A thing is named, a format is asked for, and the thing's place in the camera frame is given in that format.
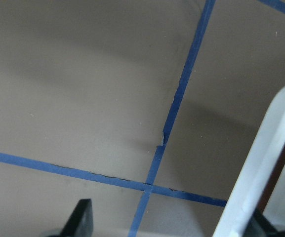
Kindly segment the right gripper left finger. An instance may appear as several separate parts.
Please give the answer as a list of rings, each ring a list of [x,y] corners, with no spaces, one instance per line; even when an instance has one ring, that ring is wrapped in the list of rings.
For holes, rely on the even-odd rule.
[[[91,237],[93,210],[91,199],[80,199],[61,230],[50,231],[44,237]]]

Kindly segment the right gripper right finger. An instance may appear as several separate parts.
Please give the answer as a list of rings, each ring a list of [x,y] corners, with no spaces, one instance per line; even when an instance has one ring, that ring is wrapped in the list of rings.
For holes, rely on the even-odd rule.
[[[285,230],[277,230],[265,216],[256,209],[249,222],[250,237],[285,237]]]

